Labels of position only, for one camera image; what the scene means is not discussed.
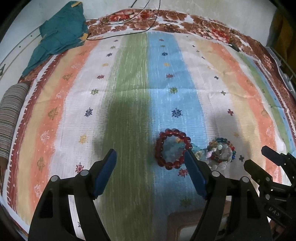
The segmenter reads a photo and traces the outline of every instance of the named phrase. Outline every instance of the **multicolored beaded bracelet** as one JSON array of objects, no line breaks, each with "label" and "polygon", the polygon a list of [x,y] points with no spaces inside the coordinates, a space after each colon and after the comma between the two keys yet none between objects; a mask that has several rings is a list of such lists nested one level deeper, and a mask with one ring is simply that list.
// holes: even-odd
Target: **multicolored beaded bracelet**
[{"label": "multicolored beaded bracelet", "polygon": [[[162,156],[163,151],[163,144],[164,141],[167,139],[167,137],[176,136],[184,141],[185,143],[185,150],[183,151],[182,155],[180,156],[179,160],[172,162],[166,162],[165,159]],[[178,129],[166,129],[165,132],[161,131],[159,133],[159,138],[156,140],[156,146],[155,146],[155,158],[157,160],[157,164],[160,167],[165,166],[167,170],[171,170],[174,168],[178,169],[181,167],[181,165],[184,163],[184,153],[186,150],[191,150],[192,145],[190,144],[191,138],[186,136],[186,133],[180,132]]]},{"label": "multicolored beaded bracelet", "polygon": [[[229,147],[232,151],[232,153],[230,152],[230,156],[227,160],[219,158],[219,154],[220,152],[222,152],[224,145],[227,145],[226,147]],[[209,145],[207,146],[207,151],[207,158],[210,158],[211,160],[214,160],[217,163],[221,163],[223,161],[232,161],[233,159],[235,159],[236,154],[235,147],[226,138],[213,139],[211,142],[209,142]]]}]

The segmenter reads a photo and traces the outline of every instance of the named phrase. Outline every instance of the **green snowflake print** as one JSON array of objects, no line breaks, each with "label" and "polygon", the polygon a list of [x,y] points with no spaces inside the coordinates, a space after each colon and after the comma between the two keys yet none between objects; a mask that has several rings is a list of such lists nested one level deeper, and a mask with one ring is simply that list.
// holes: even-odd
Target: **green snowflake print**
[{"label": "green snowflake print", "polygon": [[191,205],[191,199],[188,197],[185,197],[184,199],[180,200],[180,206],[181,207],[188,207]]},{"label": "green snowflake print", "polygon": [[91,94],[92,95],[95,95],[95,94],[98,94],[98,93],[99,93],[99,90],[98,89],[91,90]]},{"label": "green snowflake print", "polygon": [[178,93],[178,89],[176,87],[172,87],[172,88],[170,88],[170,93],[176,94],[176,93]]}]

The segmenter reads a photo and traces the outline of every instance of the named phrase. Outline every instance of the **green stripe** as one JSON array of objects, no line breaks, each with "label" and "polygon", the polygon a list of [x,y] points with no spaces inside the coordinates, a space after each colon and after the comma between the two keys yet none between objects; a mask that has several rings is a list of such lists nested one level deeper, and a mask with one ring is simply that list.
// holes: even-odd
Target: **green stripe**
[{"label": "green stripe", "polygon": [[[253,78],[255,79],[255,82],[256,82],[257,86],[261,90],[265,89],[266,88],[265,84],[264,84],[263,80],[261,79],[261,76],[257,72],[257,69],[248,61],[248,59],[243,54],[238,53],[238,56],[243,60],[243,62],[251,70],[251,74],[252,74]],[[269,104],[271,104],[271,106],[276,106],[276,104],[274,102],[274,99],[272,98],[272,96],[270,95],[270,93],[268,91],[262,92],[262,94],[264,95],[267,102]],[[286,131],[284,122],[283,122],[283,120],[281,118],[281,115],[280,115],[279,111],[277,110],[277,108],[270,108],[270,109],[271,109],[271,113],[272,113],[272,115],[274,117],[274,120],[276,122],[277,129],[279,130],[280,137],[282,138],[282,140],[284,141],[284,143],[286,145],[287,152],[291,152],[289,138],[288,138],[288,135],[287,135],[287,131]]]},{"label": "green stripe", "polygon": [[113,148],[118,157],[101,197],[100,216],[111,240],[151,241],[153,147],[148,145],[147,35],[125,36],[122,41],[109,79],[113,95],[111,103],[106,103],[103,143],[103,153]]}]

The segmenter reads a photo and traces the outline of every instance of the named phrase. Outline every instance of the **brown floral cloth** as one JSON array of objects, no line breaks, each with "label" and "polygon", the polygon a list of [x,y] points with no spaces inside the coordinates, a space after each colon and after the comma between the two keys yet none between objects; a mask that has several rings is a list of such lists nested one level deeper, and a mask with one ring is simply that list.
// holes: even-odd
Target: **brown floral cloth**
[{"label": "brown floral cloth", "polygon": [[296,102],[291,93],[286,89],[277,64],[268,51],[257,40],[245,36],[239,31],[227,27],[216,20],[206,20],[197,15],[188,15],[170,10],[156,9],[124,9],[107,15],[98,20],[89,20],[90,39],[100,39],[102,34],[108,32],[134,30],[163,31],[168,33],[196,34],[209,40],[217,40],[230,45],[237,51],[260,60],[270,73],[275,88],[280,92],[284,103],[290,110],[290,115],[296,124]]}]

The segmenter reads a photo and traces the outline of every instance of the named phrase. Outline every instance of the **striped pillow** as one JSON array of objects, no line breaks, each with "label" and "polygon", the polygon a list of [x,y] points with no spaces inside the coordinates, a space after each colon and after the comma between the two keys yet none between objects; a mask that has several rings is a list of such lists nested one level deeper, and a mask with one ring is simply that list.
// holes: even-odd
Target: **striped pillow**
[{"label": "striped pillow", "polygon": [[28,91],[29,86],[25,83],[13,85],[5,92],[0,103],[0,157],[7,161],[20,110]]}]

